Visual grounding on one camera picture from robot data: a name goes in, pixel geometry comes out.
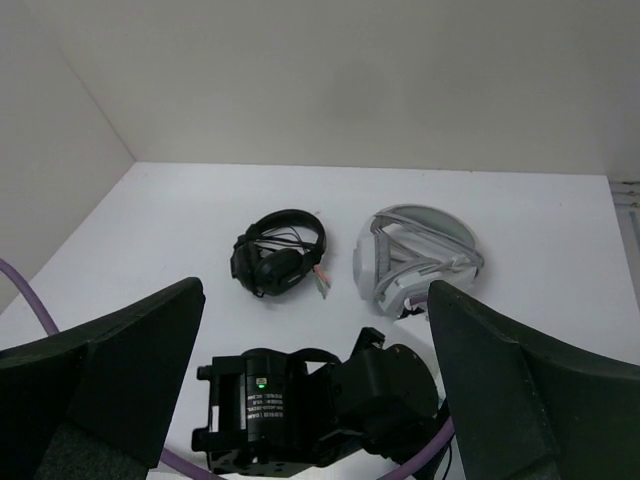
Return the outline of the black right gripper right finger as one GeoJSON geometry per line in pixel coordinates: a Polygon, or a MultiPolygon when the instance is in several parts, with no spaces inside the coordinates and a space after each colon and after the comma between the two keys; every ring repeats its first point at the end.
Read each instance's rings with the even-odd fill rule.
{"type": "Polygon", "coordinates": [[[636,479],[639,368],[519,323],[444,281],[430,329],[469,479],[636,479]]]}

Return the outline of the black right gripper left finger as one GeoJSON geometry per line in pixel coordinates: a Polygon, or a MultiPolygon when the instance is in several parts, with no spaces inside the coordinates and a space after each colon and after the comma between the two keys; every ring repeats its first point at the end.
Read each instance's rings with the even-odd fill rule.
{"type": "Polygon", "coordinates": [[[4,479],[144,479],[157,467],[205,304],[185,278],[1,352],[4,479]]]}

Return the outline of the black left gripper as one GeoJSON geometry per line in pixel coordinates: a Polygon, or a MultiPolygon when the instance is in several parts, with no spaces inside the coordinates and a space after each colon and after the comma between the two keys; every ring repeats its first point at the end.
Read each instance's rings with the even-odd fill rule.
{"type": "Polygon", "coordinates": [[[316,465],[359,450],[404,463],[437,433],[439,399],[427,365],[384,340],[365,327],[347,360],[304,380],[304,447],[316,465]]]}

